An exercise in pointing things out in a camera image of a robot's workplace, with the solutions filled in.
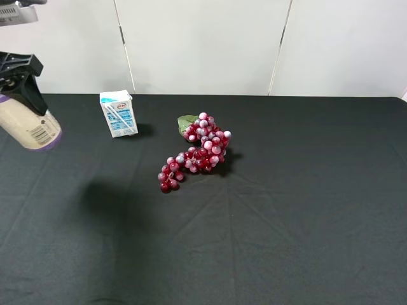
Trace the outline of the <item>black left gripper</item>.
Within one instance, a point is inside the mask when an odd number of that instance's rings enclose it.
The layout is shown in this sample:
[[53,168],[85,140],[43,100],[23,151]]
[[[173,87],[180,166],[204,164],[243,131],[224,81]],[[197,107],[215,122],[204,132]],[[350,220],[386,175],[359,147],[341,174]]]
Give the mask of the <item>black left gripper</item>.
[[37,115],[48,110],[35,77],[41,75],[43,64],[35,55],[1,52],[1,94],[28,107]]

